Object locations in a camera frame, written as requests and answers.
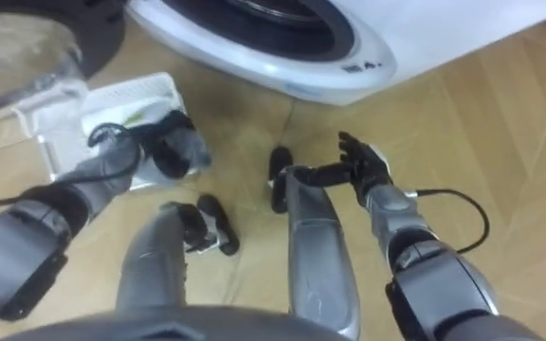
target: wooden floor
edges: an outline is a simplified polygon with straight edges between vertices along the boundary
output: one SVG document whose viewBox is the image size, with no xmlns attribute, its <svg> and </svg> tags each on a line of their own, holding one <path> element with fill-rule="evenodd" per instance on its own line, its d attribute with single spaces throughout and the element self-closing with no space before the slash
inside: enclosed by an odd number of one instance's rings
<svg viewBox="0 0 546 341">
<path fill-rule="evenodd" d="M 357 104 L 337 108 L 291 99 L 207 69 L 130 26 L 123 50 L 93 86 L 168 71 L 213 152 L 206 173 L 174 190 L 118 198 L 72 244 L 70 262 L 30 318 L 0 323 L 0 337 L 113 307 L 119 267 L 134 234 L 166 201 L 210 192 L 241 234 L 233 258 L 189 258 L 188 300 L 286 312 L 287 222 L 268 209 L 269 152 L 282 143 L 297 162 L 337 160 L 337 132 L 377 144 L 404 188 L 456 188 L 492 221 L 488 243 L 467 257 L 494 284 L 501 311 L 546 337 L 546 26 L 533 27 Z M 0 197 L 43 183 L 32 143 L 0 150 Z M 389 279 L 367 213 L 350 187 L 330 190 L 343 222 L 362 307 L 362 340 L 400 340 L 384 296 Z M 451 245 L 481 233 L 472 207 L 419 201 Z"/>
</svg>

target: black object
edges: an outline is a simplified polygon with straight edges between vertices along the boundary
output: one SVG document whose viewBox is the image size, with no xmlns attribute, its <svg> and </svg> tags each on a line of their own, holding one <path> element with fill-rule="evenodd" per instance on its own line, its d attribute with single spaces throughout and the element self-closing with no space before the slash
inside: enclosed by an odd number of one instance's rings
<svg viewBox="0 0 546 341">
<path fill-rule="evenodd" d="M 416 194 L 419 197 L 429 196 L 429 195 L 438 195 L 438 194 L 455 195 L 455 196 L 458 196 L 459 198 L 467 201 L 469 204 L 471 204 L 473 207 L 475 207 L 475 209 L 478 210 L 478 213 L 480 213 L 480 215 L 482 216 L 482 220 L 483 220 L 482 235 L 476 241 L 471 243 L 470 245 L 468 245 L 466 247 L 463 247 L 463 248 L 460 248 L 456 252 L 458 252 L 460 254 L 464 254 L 464 253 L 467 253 L 469 251 L 472 251 L 472 250 L 480 247 L 480 245 L 482 245 L 488 239 L 488 237 L 490 236 L 490 219 L 488 218 L 488 215 L 485 213 L 485 210 L 480 205 L 480 203 L 475 201 L 475 199 L 471 198 L 470 196 L 468 196 L 468 195 L 466 195 L 466 194 L 464 194 L 462 192 L 459 192 L 456 189 L 450 189 L 450 188 L 417 189 Z"/>
<path fill-rule="evenodd" d="M 225 209 L 218 199 L 211 194 L 203 194 L 197 199 L 197 208 L 202 212 L 214 217 L 216 228 L 227 235 L 228 242 L 221 244 L 218 248 L 227 256 L 233 256 L 239 251 L 239 238 L 231 227 Z"/>
<path fill-rule="evenodd" d="M 45 17 L 68 27 L 82 51 L 81 70 L 89 78 L 121 46 L 125 3 L 123 0 L 0 0 L 0 13 Z"/>
<path fill-rule="evenodd" d="M 353 167 L 351 184 L 355 189 L 357 201 L 365 206 L 368 190 L 377 185 L 392 185 L 387 164 L 373 149 L 345 132 L 338 134 L 341 150 L 340 161 Z"/>
<path fill-rule="evenodd" d="M 269 181 L 273 181 L 271 209 L 275 213 L 282 214 L 288 211 L 285 202 L 285 173 L 282 173 L 282 171 L 293 164 L 292 153 L 286 147 L 280 146 L 271 152 L 269 157 Z"/>
<path fill-rule="evenodd" d="M 207 246 L 208 226 L 199 209 L 191 204 L 178 204 L 178 215 L 186 227 L 183 242 L 189 246 L 188 253 L 198 251 Z"/>
<path fill-rule="evenodd" d="M 315 27 L 274 22 L 224 0 L 163 0 L 197 25 L 264 53 L 307 62 L 344 58 L 355 43 L 353 28 L 327 0 L 300 0 L 320 19 Z"/>
<path fill-rule="evenodd" d="M 56 277 L 63 270 L 66 261 L 62 249 L 51 255 L 2 308 L 0 318 L 11 322 L 27 317 L 54 286 Z"/>
<path fill-rule="evenodd" d="M 165 137 L 174 129 L 186 128 L 195 130 L 190 118 L 179 110 L 172 110 L 155 124 L 143 124 L 130 128 L 132 135 L 145 152 L 152 157 L 157 168 L 171 179 L 181 179 L 189 172 L 190 161 L 170 148 Z"/>
</svg>

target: washing machine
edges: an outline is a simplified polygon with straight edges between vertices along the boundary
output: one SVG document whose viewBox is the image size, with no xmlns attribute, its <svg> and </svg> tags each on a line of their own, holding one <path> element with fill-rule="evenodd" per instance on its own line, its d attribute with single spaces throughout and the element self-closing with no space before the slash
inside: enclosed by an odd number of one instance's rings
<svg viewBox="0 0 546 341">
<path fill-rule="evenodd" d="M 290 96 L 346 105 L 388 83 L 393 54 L 344 0 L 131 0 L 157 40 Z"/>
</svg>

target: washing machine drum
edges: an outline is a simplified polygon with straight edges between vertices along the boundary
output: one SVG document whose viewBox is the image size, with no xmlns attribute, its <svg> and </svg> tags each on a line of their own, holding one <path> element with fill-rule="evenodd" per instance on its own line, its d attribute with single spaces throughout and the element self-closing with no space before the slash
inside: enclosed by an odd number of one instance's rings
<svg viewBox="0 0 546 341">
<path fill-rule="evenodd" d="M 329 62 L 349 54 L 354 33 L 322 0 L 163 0 L 197 25 L 252 49 L 288 59 Z"/>
</svg>

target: robot leg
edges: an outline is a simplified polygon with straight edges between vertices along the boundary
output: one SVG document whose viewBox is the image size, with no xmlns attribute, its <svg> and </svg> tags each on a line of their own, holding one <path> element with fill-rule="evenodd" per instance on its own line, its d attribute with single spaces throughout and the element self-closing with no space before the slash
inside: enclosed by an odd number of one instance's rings
<svg viewBox="0 0 546 341">
<path fill-rule="evenodd" d="M 239 240 L 215 197 L 202 195 L 197 206 L 162 206 L 135 236 L 125 256 L 117 309 L 184 306 L 185 253 L 215 247 L 228 256 L 239 249 Z"/>
</svg>

